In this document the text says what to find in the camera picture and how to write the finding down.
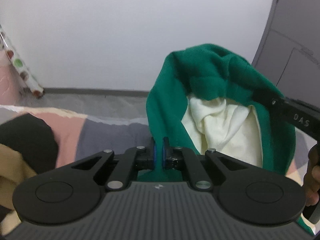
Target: metal screw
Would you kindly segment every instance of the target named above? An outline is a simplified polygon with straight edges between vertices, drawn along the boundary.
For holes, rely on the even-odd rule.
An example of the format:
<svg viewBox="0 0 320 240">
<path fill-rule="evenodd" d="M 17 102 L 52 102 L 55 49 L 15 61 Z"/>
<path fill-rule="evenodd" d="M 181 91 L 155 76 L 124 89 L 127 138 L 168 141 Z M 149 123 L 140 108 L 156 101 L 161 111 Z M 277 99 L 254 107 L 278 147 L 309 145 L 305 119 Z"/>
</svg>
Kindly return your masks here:
<svg viewBox="0 0 320 240">
<path fill-rule="evenodd" d="M 108 182 L 107 186 L 111 189 L 120 189 L 123 187 L 123 183 L 119 180 L 112 180 Z"/>
<path fill-rule="evenodd" d="M 200 189 L 208 189 L 211 187 L 211 183 L 206 180 L 200 180 L 196 183 L 196 187 Z"/>
<path fill-rule="evenodd" d="M 207 149 L 207 151 L 210 152 L 210 153 L 214 153 L 214 152 L 217 151 L 217 149 L 215 149 L 215 148 L 209 148 L 209 149 Z"/>
</svg>

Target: cream fabric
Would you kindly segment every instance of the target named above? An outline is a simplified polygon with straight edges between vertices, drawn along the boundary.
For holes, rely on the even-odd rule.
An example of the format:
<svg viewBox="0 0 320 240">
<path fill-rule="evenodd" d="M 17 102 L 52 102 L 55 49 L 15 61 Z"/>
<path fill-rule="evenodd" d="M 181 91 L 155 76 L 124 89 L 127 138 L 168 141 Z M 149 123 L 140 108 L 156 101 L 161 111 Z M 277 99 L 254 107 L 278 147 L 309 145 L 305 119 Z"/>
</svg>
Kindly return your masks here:
<svg viewBox="0 0 320 240">
<path fill-rule="evenodd" d="M 181 122 L 202 155 L 207 148 L 216 148 L 262 167 L 260 126 L 253 106 L 241 106 L 225 98 L 206 101 L 191 95 Z"/>
</svg>

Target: white wall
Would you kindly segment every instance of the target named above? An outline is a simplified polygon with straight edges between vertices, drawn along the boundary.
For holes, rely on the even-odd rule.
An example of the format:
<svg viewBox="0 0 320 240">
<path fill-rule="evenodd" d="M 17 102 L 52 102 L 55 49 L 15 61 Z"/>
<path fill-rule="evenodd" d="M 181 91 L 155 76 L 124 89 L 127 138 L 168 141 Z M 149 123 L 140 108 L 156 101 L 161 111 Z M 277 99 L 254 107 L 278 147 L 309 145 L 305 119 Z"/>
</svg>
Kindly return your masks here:
<svg viewBox="0 0 320 240">
<path fill-rule="evenodd" d="M 173 50 L 252 61 L 272 0 L 0 0 L 0 23 L 45 87 L 149 90 Z"/>
</svg>

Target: brown fabric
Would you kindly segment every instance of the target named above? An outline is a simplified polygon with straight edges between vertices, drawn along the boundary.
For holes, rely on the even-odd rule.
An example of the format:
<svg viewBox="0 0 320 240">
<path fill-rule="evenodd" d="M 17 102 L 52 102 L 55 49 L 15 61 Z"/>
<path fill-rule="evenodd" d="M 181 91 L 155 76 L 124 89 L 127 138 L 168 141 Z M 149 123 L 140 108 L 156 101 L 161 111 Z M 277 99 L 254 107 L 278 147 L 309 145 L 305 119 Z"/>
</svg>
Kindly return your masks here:
<svg viewBox="0 0 320 240">
<path fill-rule="evenodd" d="M 12 193 L 17 185 L 35 176 L 19 152 L 0 144 L 0 205 L 14 210 Z"/>
</svg>

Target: multicolored bedding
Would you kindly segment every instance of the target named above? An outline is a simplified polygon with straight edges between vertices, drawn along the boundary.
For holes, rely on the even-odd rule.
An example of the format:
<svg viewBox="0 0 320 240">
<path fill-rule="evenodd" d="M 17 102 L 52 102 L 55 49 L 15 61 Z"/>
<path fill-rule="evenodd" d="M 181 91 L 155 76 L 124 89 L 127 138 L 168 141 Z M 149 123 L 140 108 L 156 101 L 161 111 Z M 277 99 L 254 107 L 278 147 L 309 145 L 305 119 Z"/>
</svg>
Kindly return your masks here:
<svg viewBox="0 0 320 240">
<path fill-rule="evenodd" d="M 43 119 L 52 128 L 59 145 L 57 168 L 105 149 L 122 154 L 127 148 L 148 145 L 151 139 L 146 118 L 102 120 L 56 108 L 0 106 L 0 123 L 24 113 Z M 302 185 L 308 151 L 316 142 L 299 130 L 296 131 L 296 138 L 296 153 L 287 177 Z M 307 220 L 305 222 L 315 233 L 320 231 L 320 223 L 312 225 Z"/>
</svg>

